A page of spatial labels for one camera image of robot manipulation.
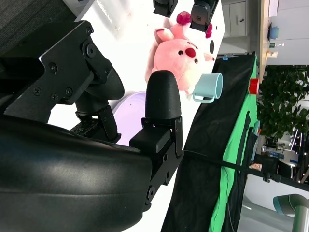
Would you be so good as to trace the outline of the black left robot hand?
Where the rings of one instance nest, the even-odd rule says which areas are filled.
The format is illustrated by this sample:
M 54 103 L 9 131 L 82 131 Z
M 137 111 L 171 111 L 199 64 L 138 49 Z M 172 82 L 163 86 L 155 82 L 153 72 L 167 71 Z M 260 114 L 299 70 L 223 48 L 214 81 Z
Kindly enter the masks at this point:
M 195 30 L 208 32 L 218 3 L 218 0 L 195 0 L 191 12 L 179 13 L 176 22 L 180 25 L 190 24 Z M 154 13 L 170 18 L 177 4 L 177 0 L 154 0 Z

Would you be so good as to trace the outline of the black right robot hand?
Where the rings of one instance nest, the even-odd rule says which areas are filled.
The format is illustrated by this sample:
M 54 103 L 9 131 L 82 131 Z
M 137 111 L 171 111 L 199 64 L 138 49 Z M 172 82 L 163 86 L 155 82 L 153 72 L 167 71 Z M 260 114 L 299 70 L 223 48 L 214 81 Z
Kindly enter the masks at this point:
M 119 145 L 122 81 L 87 21 L 47 24 L 0 57 L 0 229 L 120 232 L 183 158 L 174 75 L 154 72 L 142 129 Z

